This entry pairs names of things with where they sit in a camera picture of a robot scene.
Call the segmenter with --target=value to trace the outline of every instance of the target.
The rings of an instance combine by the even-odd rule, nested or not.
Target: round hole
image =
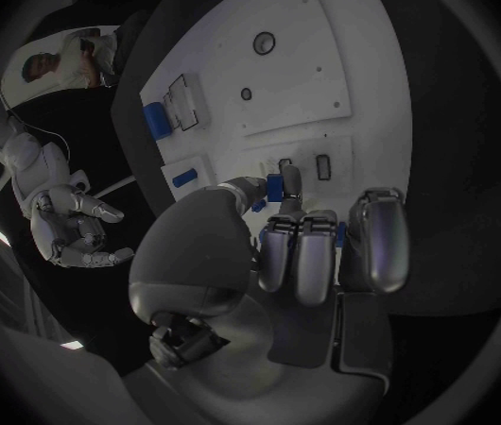
[[[243,88],[241,91],[241,97],[245,101],[250,101],[252,99],[252,92],[248,88]]]
[[[272,35],[272,33],[267,33],[266,31],[256,35],[256,38],[254,38],[254,42],[252,43],[254,52],[258,55],[269,54],[272,52],[275,45],[276,40],[274,39],[274,35]]]

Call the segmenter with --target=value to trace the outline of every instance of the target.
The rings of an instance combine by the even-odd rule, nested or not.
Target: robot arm
[[[101,252],[107,241],[99,220],[118,223],[124,214],[86,195],[89,180],[82,170],[69,173],[55,144],[42,146],[13,118],[0,117],[0,162],[11,184],[37,249],[45,260],[62,267],[104,267],[134,255],[130,248]]]

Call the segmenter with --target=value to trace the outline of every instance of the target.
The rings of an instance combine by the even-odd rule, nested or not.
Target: blue block
[[[267,206],[267,202],[264,199],[262,199],[260,201],[257,201],[256,203],[254,203],[250,208],[252,209],[253,213],[259,213],[266,206]]]
[[[339,222],[339,227],[337,227],[336,247],[343,248],[343,244],[345,243],[346,231],[347,231],[347,226],[345,225],[345,222]]]
[[[172,133],[172,127],[160,102],[152,102],[143,107],[148,127],[154,140],[161,140]]]
[[[282,202],[284,196],[284,183],[282,175],[270,174],[267,176],[267,194],[269,202]]]
[[[181,175],[177,175],[172,179],[172,184],[176,187],[182,187],[184,184],[187,184],[189,181],[193,181],[198,177],[198,172],[195,168],[190,168],[187,172],[182,173]]]

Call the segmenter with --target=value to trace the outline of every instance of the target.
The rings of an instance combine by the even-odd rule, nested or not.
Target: person
[[[135,12],[113,33],[104,36],[97,27],[70,33],[58,53],[40,53],[28,58],[22,78],[29,83],[53,73],[63,90],[112,86],[122,75],[149,17],[147,11]]]

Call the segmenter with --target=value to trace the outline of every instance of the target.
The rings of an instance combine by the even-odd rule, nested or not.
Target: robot
[[[149,344],[160,366],[178,370],[228,345],[206,319],[232,312],[252,289],[252,279],[273,298],[291,284],[294,310],[323,309],[336,282],[337,215],[332,210],[305,212],[299,169],[286,165],[282,175],[280,211],[268,220],[260,249],[242,215],[267,194],[263,178],[235,178],[195,191],[148,231],[132,261],[129,295],[137,316],[156,327]],[[389,323],[378,296],[398,291],[408,276],[404,200],[394,188],[372,188],[359,197],[350,209],[339,267],[338,287],[355,293],[354,300],[344,302],[344,307],[357,307],[346,315],[349,329],[355,326],[352,319],[371,315],[370,326],[357,323],[359,335],[378,328],[385,342]],[[359,335],[340,345],[360,346]],[[367,341],[373,342],[373,335]],[[368,345],[367,354],[377,351],[368,363],[370,374],[386,378],[389,347]]]
[[[12,190],[43,258],[61,267],[105,267],[130,260],[121,248],[100,251],[107,235],[100,221],[118,223],[124,214],[86,193],[83,170],[70,174],[68,161],[53,143],[42,146],[11,113],[0,111],[0,162],[9,171]]]

